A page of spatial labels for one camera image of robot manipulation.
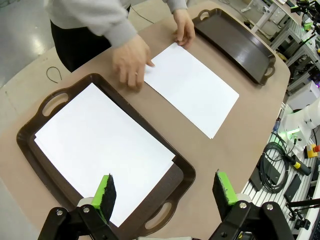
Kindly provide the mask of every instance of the hand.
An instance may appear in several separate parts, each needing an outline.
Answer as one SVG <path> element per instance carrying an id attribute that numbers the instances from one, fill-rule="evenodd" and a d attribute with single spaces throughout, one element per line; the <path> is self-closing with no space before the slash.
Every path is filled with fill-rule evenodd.
<path id="1" fill-rule="evenodd" d="M 151 67 L 155 66 L 151 61 L 149 46 L 139 35 L 114 49 L 112 61 L 120 83 L 128 84 L 133 89 L 142 87 L 145 81 L 146 64 Z"/>
<path id="2" fill-rule="evenodd" d="M 173 12 L 173 18 L 177 24 L 175 41 L 185 49 L 190 47 L 196 37 L 195 26 L 186 9 L 177 9 Z"/>

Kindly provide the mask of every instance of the tan tabletop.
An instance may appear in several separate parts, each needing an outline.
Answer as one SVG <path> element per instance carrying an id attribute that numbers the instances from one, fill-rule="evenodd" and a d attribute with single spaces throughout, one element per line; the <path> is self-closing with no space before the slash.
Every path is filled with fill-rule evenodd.
<path id="1" fill-rule="evenodd" d="M 223 9 L 223 6 L 207 1 L 190 8 L 189 12 L 194 18 L 201 10 L 214 8 Z M 172 43 L 175 29 L 176 24 L 170 17 L 139 34 L 150 46 L 154 57 Z M 212 193 L 215 171 L 220 169 L 227 172 L 236 192 L 243 189 L 267 143 L 281 107 L 290 72 L 277 56 L 274 75 L 261 87 L 253 84 L 223 54 L 200 37 L 195 39 L 189 52 L 239 93 L 239 99 L 213 139 L 205 136 L 147 84 L 139 93 L 119 89 L 112 74 L 111 50 L 80 67 L 57 84 L 56 88 L 69 87 L 91 73 L 101 74 L 193 165 L 196 171 L 195 182 L 180 200 L 169 223 L 153 236 L 193 236 L 205 240 L 221 222 Z M 49 210 L 59 204 L 23 156 L 17 145 L 16 135 L 36 113 L 43 99 L 22 115 L 0 138 L 0 177 L 23 213 L 39 230 Z"/>

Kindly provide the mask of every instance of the right hand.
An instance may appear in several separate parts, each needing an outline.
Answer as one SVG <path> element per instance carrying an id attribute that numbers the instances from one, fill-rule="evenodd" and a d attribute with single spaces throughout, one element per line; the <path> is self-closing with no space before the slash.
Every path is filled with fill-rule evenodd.
<path id="1" fill-rule="evenodd" d="M 151 52 L 145 41 L 136 35 L 124 45 L 113 51 L 113 69 L 122 84 L 140 89 L 144 83 L 146 64 L 154 67 Z"/>

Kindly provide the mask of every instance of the gray floor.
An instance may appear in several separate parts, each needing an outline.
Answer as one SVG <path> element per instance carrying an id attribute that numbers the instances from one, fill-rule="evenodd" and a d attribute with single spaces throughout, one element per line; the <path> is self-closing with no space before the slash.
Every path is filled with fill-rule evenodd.
<path id="1" fill-rule="evenodd" d="M 0 88 L 54 46 L 44 0 L 0 4 Z"/>
<path id="2" fill-rule="evenodd" d="M 0 239 L 36 240 L 38 236 L 39 232 L 29 223 L 0 179 Z"/>

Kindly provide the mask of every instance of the sheet of paper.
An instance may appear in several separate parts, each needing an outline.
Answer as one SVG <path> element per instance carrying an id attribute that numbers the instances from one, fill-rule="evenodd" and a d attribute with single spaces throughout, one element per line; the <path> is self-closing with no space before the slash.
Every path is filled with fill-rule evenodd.
<path id="1" fill-rule="evenodd" d="M 93 83 L 37 133 L 35 142 L 84 197 L 111 173 L 119 227 L 172 166 L 174 154 L 123 112 Z"/>
<path id="2" fill-rule="evenodd" d="M 146 68 L 145 82 L 213 138 L 239 94 L 176 43 L 152 62 L 155 67 Z"/>

